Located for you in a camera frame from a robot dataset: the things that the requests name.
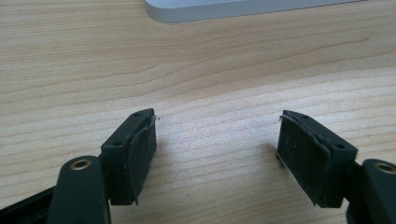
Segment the white shoe rack orange posts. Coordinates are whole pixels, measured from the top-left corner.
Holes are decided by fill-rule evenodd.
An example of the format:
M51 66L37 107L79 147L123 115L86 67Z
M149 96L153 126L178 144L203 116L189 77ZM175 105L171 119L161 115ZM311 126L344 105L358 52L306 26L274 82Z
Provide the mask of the white shoe rack orange posts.
M144 0L155 21L179 23L284 10L323 7L362 0Z

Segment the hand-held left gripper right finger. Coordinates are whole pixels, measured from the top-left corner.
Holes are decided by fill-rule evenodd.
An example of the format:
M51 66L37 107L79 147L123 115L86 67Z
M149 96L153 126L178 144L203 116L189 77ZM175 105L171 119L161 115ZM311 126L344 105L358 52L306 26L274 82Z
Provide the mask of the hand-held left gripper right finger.
M338 208L343 176L358 150L311 117L285 110L276 154L312 203Z

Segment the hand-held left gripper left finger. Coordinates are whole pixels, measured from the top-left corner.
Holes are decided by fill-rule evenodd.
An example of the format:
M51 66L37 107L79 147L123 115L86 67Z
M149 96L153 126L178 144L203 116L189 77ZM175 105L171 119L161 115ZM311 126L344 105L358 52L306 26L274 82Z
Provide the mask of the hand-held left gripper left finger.
M101 145L106 196L113 205L138 203L156 152L153 108L137 111Z

